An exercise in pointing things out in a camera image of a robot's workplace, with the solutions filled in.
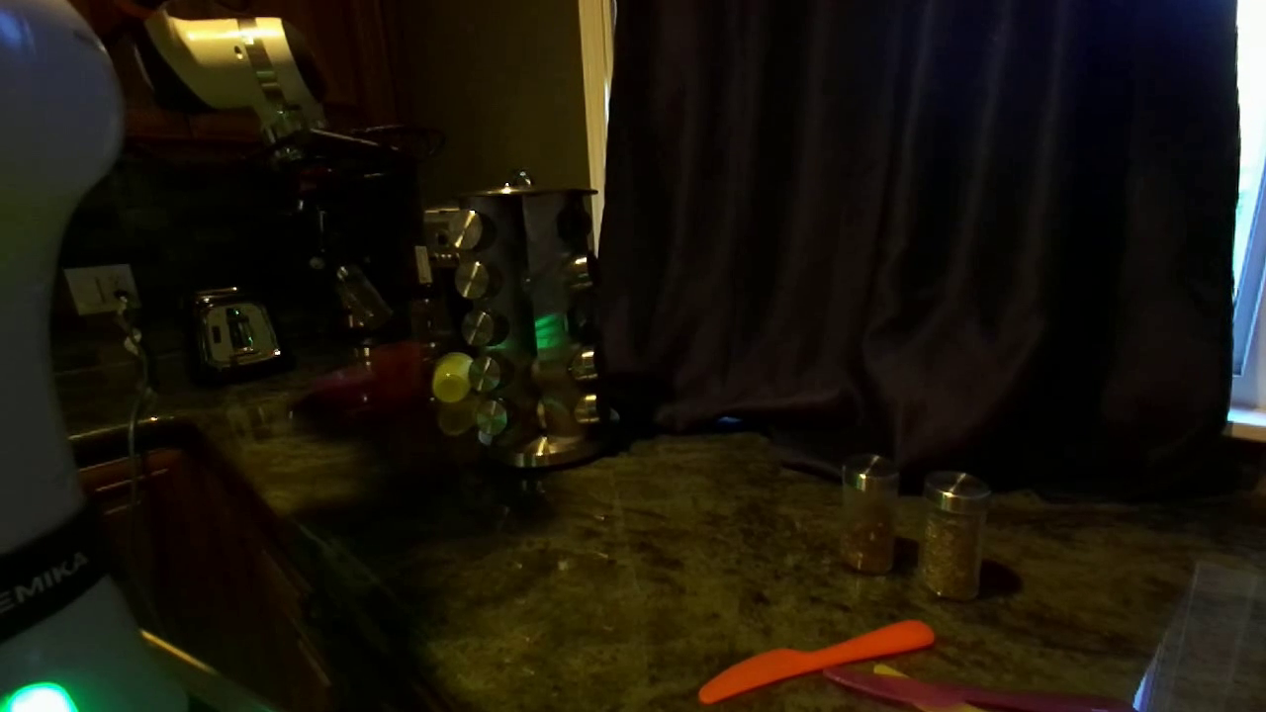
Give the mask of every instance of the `wall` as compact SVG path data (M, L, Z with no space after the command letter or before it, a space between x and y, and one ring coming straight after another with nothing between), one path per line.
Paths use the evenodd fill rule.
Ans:
M400 0L413 117L444 132L423 201L531 170L585 185L577 0Z

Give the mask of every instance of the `spice jar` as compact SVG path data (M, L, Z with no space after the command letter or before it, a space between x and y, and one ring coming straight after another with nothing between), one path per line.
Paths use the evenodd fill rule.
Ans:
M934 596L971 600L982 591L991 485L967 471L925 477L920 583Z
M899 468L881 455L842 464L842 562L889 574L899 551Z

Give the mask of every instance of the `granite countertop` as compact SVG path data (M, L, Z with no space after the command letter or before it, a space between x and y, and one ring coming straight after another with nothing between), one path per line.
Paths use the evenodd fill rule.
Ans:
M1266 506L1058 506L1005 495L991 516L986 596L930 600L904 499L893 578L839 557L839 492L779 471L752 430L663 435L556 473L475 468L423 411L314 427L314 372L175 390L293 528L342 551L400 605L413 653L454 709L698 709L698 687L760 647L821 647L922 618L940 647L904 673L1131 702L1195 562L1255 562ZM121 409L63 381L69 425ZM794 682L725 709L881 709Z

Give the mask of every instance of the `bottle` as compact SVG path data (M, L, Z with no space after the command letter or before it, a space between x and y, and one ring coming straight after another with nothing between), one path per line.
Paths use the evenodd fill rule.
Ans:
M920 555L920 583L945 600L982 595L982 543L991 481L967 471L934 471L925 477L925 530Z
M899 555L899 468L881 455L842 464L842 562L889 574Z

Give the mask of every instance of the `kitchen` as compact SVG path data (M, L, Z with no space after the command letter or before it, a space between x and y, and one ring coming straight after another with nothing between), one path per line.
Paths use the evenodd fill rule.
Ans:
M572 37L574 3L549 7L561 11L486 3ZM429 21L461 3L398 11ZM519 24L452 21L438 37L404 45L423 61L398 69L398 78L408 86L408 77L438 77L429 50L473 50L473 37L454 26L507 33L486 41L500 46L519 41ZM566 96L581 96L581 65L561 50L572 45L545 46L561 55ZM434 157L421 170L421 201L463 201L479 185L516 178L507 170L519 166L537 185L601 173L585 152L595 143L581 143L581 99L531 96L531 112L521 99L521 112L492 112L521 117L507 133L479 117L463 128L461 96L492 78L479 65L473 70L469 83L417 86L408 117L444 128L449 139L429 154L434 139L408 133L413 152ZM371 96L371 83L359 77L334 86L334 96L357 92ZM354 128L391 121L398 92L384 96L337 106L359 112ZM982 596L934 600L916 583L922 499L899 499L889 578L856 578L839 562L839 481L785 468L763 430L628 427L640 440L614 444L614 455L581 468L549 473L483 468L479 446L438 435L413 361L384 385L404 389L391 390L400 397L391 409L301 411L297 404L320 397L318 385L357 372L359 342L342 332L342 306L318 297L325 282L305 282L305 224L293 219L291 185L248 166L255 117L151 113L148 121L151 133L135 139L135 154L78 210L63 265L135 265L143 310L135 326L148 327L154 381L139 385L139 361L122 347L128 327L121 332L111 315L77 315L69 289L56 299L59 404L85 477L121 516L111 528L131 547L122 562L135 571L122 564L122 583L143 626L283 709L698 709L698 687L734 661L779 646L821 647L904 618L940 630L934 647L893 661L920 682L1131 702L1185 612L1185 595L1205 583L1191 578L1199 562L1211 564L1205 574L1231 571L1219 578L1240 583L1242 596L1231 600L1245 608L1257 600L1255 578L1234 578L1264 551L1257 499L1128 506L1008 492L991 502ZM187 294L201 289L189 276L255 286L297 363L241 385L187 385ZM111 430L128 425L131 404L172 419L139 435L151 452L154 502L128 485L135 471L128 427ZM1257 452L1234 446L1234 455L1251 485ZM1166 666L1185 684L1234 673L1226 666L1231 673L1214 675L1187 655ZM870 709L870 702L827 682L794 682L730 709Z

